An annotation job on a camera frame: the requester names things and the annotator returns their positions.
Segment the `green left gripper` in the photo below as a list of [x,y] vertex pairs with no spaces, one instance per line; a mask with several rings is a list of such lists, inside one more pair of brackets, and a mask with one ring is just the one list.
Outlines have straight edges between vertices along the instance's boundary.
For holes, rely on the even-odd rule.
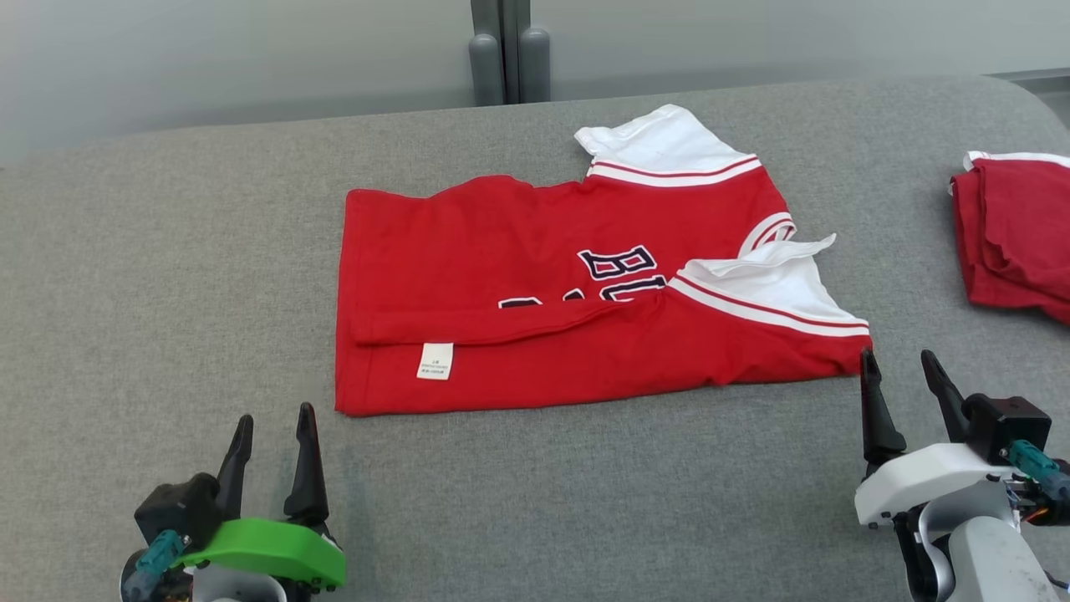
[[305,401],[299,407],[297,466],[282,504],[287,522],[241,518],[245,468],[253,454],[253,422],[249,414],[238,419],[217,475],[217,507],[226,522],[207,547],[183,553],[177,564],[183,568],[209,564],[290,578],[318,589],[343,587],[347,560],[326,527],[328,495],[314,405]]

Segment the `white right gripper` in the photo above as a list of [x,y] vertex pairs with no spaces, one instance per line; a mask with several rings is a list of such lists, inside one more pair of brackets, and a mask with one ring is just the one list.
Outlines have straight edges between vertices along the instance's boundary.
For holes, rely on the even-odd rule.
[[906,453],[906,441],[895,428],[895,420],[880,389],[882,374],[878,360],[871,348],[861,351],[861,434],[867,472],[853,495],[853,507],[860,525],[890,525],[895,515],[901,512],[982,483],[1002,492],[1005,507],[1002,509],[995,501],[981,501],[975,514],[1000,518],[1013,528],[1019,527],[1019,518],[1006,489],[1014,468],[992,465],[963,443],[970,430],[970,421],[962,410],[963,396],[932,350],[924,348],[920,352],[920,362],[926,386],[939,403],[941,418],[949,441],[953,443],[933,443]]

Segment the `black right gripper motor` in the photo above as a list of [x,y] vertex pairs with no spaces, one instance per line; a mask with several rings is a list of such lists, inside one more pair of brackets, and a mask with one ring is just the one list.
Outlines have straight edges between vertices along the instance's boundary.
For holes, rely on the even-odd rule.
[[1070,527],[1070,477],[1059,477],[1048,485],[1024,477],[1012,484],[1021,522],[1037,527]]

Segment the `red white basketball jersey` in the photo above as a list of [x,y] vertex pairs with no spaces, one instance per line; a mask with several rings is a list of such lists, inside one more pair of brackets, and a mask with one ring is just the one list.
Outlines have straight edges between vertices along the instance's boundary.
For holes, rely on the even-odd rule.
[[754,154],[664,105],[582,127],[580,181],[345,199],[346,416],[528,410],[856,375],[870,325],[819,278]]

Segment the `red shorts with white stripe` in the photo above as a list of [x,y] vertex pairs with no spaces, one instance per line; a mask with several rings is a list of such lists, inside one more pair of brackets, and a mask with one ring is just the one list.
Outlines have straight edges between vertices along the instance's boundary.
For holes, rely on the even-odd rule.
[[1070,156],[970,151],[949,182],[970,304],[1070,325]]

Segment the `grey door frame post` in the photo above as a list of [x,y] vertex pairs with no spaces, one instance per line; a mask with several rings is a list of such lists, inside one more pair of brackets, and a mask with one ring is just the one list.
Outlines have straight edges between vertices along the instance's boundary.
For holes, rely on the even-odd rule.
[[552,99],[551,38],[532,24],[532,0],[469,0],[467,43],[476,106]]

